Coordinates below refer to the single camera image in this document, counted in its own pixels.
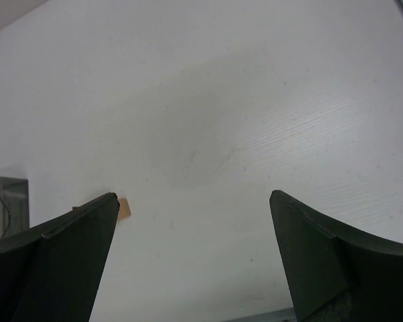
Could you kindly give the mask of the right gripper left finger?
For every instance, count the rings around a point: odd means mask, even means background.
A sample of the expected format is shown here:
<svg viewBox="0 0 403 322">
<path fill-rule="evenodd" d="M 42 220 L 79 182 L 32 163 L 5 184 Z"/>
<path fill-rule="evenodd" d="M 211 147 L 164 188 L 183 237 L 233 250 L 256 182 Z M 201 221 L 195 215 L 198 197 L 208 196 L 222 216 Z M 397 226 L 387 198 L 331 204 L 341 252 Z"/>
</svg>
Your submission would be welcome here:
<svg viewBox="0 0 403 322">
<path fill-rule="evenodd" d="M 120 205 L 106 193 L 0 240 L 0 321 L 88 321 Z"/>
</svg>

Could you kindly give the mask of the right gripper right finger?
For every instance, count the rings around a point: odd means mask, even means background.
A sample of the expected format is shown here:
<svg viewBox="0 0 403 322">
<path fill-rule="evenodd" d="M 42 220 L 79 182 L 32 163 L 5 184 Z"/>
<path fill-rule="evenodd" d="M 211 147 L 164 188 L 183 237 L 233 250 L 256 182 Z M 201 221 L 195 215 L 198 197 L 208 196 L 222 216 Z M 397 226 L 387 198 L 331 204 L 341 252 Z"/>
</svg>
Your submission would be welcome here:
<svg viewBox="0 0 403 322">
<path fill-rule="evenodd" d="M 297 321 L 403 321 L 402 243 L 283 191 L 273 191 L 269 202 Z"/>
</svg>

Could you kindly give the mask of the grey transparent plastic bin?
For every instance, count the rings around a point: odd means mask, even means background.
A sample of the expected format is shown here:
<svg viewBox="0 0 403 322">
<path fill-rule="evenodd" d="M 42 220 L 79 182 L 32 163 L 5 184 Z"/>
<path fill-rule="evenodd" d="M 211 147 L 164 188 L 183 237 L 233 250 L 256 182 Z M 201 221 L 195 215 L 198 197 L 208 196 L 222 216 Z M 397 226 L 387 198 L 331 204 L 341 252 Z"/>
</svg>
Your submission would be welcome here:
<svg viewBox="0 0 403 322">
<path fill-rule="evenodd" d="M 29 228 L 28 180 L 0 176 L 0 239 Z"/>
</svg>

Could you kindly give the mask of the light wooden plank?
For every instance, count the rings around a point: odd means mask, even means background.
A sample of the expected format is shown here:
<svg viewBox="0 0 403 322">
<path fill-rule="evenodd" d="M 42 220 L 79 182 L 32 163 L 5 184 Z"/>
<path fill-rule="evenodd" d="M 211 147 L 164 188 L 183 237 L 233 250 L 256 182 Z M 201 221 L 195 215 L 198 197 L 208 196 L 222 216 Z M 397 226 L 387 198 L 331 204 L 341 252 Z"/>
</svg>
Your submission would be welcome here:
<svg viewBox="0 0 403 322">
<path fill-rule="evenodd" d="M 71 211 L 113 222 L 125 220 L 132 214 L 126 198 L 116 196 L 111 198 L 106 195 L 94 198 L 83 205 L 73 206 Z"/>
</svg>

